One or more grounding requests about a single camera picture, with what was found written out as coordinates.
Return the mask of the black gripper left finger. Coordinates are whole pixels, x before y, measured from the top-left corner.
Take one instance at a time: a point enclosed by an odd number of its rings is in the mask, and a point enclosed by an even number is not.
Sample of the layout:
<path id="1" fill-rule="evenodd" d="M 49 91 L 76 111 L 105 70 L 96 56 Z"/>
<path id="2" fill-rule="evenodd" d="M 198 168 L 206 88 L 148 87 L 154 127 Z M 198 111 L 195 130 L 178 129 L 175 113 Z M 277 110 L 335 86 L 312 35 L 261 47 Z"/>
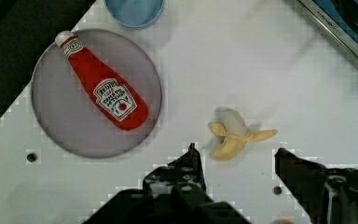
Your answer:
<path id="1" fill-rule="evenodd" d="M 180 158 L 148 174 L 140 189 L 124 189 L 83 224 L 251 224 L 206 193 L 200 153 L 191 144 Z"/>

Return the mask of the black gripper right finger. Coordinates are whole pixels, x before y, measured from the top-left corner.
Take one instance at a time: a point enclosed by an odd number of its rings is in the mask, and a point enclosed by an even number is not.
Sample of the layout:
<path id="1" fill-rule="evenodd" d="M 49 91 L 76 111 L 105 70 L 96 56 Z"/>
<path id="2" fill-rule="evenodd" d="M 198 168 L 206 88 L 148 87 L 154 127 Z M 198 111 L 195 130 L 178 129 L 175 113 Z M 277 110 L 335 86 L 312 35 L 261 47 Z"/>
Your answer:
<path id="1" fill-rule="evenodd" d="M 358 170 L 327 168 L 279 148 L 275 173 L 310 217 L 311 224 L 358 224 Z"/>

